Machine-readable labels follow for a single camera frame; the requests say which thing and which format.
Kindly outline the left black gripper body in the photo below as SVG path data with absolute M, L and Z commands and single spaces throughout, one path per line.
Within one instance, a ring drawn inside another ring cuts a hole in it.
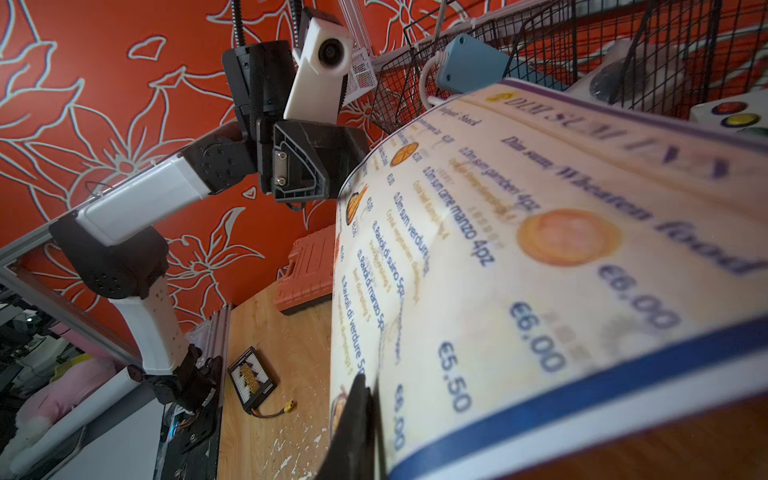
M 257 122 L 259 187 L 278 203 L 335 200 L 369 153 L 358 128 L 262 118 Z

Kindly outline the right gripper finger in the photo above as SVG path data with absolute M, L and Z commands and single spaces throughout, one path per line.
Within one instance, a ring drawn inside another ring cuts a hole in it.
M 376 414 L 374 397 L 366 385 L 366 377 L 358 374 L 315 479 L 375 478 Z

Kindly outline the laminated dim sum menu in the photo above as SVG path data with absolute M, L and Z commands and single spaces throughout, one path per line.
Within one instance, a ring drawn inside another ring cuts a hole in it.
M 767 389 L 767 141 L 506 80 L 339 193 L 332 440 L 379 478 L 491 477 Z

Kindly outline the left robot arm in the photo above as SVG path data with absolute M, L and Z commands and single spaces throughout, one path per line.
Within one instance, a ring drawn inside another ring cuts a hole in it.
M 142 360 L 130 376 L 191 413 L 217 396 L 219 378 L 198 368 L 200 350 L 180 330 L 155 224 L 250 175 L 294 211 L 335 199 L 369 150 L 363 131 L 337 122 L 354 46 L 342 23 L 295 1 L 291 40 L 247 44 L 240 4 L 231 11 L 236 45 L 222 64 L 235 120 L 49 228 L 84 284 L 126 321 Z

